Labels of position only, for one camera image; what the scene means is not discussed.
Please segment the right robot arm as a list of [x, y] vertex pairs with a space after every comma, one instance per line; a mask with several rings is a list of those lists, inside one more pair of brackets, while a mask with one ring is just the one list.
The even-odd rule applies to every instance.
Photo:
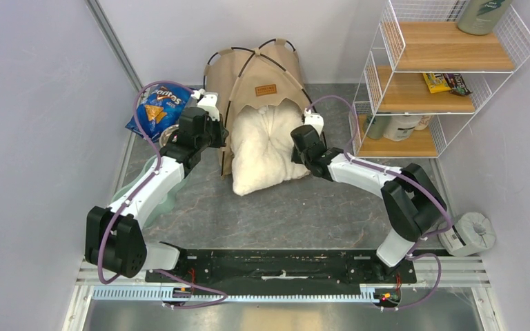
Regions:
[[446, 203], [424, 169], [411, 163], [404, 168], [388, 167], [357, 159], [339, 148], [327, 148], [312, 125], [291, 132], [293, 160], [306, 166], [315, 177], [345, 183], [381, 198], [391, 230], [376, 250], [371, 274], [387, 282], [398, 274], [398, 264], [408, 259], [418, 241], [438, 233], [436, 225], [452, 220]]

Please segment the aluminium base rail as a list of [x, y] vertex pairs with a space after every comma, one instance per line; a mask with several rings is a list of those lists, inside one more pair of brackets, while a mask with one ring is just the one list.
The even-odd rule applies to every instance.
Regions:
[[[441, 257], [420, 259], [400, 273], [402, 288], [422, 292], [459, 290], [460, 288], [488, 288], [491, 285], [481, 259], [477, 257]], [[192, 290], [183, 283], [160, 277], [152, 282], [144, 272], [132, 279], [120, 277], [110, 285], [103, 285], [94, 267], [82, 264], [76, 280], [78, 286], [92, 290], [94, 299], [205, 302], [228, 296], [226, 302], [253, 303], [377, 303], [380, 294], [395, 289], [394, 283], [356, 281], [350, 277], [338, 279], [323, 276], [291, 276], [280, 272], [274, 276], [255, 278], [235, 277], [209, 285], [207, 290]]]

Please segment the blue Doritos chip bag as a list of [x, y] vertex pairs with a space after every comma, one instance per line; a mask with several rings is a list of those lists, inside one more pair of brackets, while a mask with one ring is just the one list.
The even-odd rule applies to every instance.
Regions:
[[139, 103], [137, 117], [143, 131], [154, 143], [164, 130], [177, 123], [192, 94], [192, 89], [161, 83], [153, 86]]

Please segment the dark brown candy bag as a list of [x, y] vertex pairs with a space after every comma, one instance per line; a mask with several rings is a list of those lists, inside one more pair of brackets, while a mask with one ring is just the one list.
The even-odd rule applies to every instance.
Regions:
[[472, 94], [472, 91], [468, 89], [467, 84], [465, 83], [463, 77], [459, 73], [444, 73], [443, 74], [446, 83], [450, 87], [450, 93], [461, 96], [461, 97], [467, 97], [470, 94]]

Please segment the green bottle on top shelf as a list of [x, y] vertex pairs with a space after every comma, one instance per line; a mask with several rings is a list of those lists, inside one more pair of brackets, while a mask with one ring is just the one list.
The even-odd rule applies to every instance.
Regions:
[[486, 35], [509, 9], [512, 0], [471, 0], [464, 5], [456, 21], [458, 30], [472, 35]]

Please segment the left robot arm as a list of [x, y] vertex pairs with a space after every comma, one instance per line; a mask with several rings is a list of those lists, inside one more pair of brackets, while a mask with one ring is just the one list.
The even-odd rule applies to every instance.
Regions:
[[142, 270], [162, 270], [171, 281], [182, 281], [189, 264], [180, 249], [167, 243], [147, 244], [141, 232], [152, 211], [184, 181], [207, 148], [221, 148], [228, 132], [216, 106], [185, 108], [175, 141], [168, 142], [150, 168], [120, 199], [87, 214], [85, 259], [97, 266], [99, 280], [109, 284]]

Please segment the aluminium frame post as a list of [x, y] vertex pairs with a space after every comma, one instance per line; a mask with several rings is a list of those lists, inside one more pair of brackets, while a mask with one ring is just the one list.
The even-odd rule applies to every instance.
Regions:
[[97, 25], [99, 26], [99, 29], [105, 37], [108, 45], [110, 46], [113, 54], [116, 56], [123, 71], [126, 73], [131, 85], [134, 89], [136, 89], [136, 91], [139, 91], [143, 87], [141, 79], [136, 73], [135, 67], [128, 58], [127, 52], [122, 46], [119, 37], [117, 36], [109, 18], [103, 9], [103, 6], [98, 0], [85, 0], [85, 3]]

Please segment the yellow candy bag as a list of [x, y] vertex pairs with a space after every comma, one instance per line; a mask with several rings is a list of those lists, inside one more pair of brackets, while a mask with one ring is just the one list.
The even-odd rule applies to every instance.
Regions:
[[450, 87], [446, 83], [442, 73], [428, 72], [423, 73], [422, 76], [431, 94], [450, 91]]

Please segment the cream fluffy pillow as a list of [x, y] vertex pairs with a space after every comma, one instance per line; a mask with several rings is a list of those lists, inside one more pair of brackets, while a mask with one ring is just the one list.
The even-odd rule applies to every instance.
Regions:
[[303, 124], [302, 111], [285, 99], [268, 112], [245, 106], [233, 122], [231, 137], [233, 192], [245, 196], [309, 174], [291, 161], [291, 131]]

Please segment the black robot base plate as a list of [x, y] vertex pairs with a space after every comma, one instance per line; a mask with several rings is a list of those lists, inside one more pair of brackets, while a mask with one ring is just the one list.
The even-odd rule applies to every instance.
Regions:
[[186, 249], [171, 274], [233, 295], [357, 294], [362, 284], [414, 284], [415, 267], [370, 249]]

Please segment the steel pet bowl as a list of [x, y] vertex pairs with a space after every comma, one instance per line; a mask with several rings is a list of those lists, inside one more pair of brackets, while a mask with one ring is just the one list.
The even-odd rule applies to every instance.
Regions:
[[159, 146], [164, 147], [178, 129], [178, 124], [167, 127], [159, 136]]

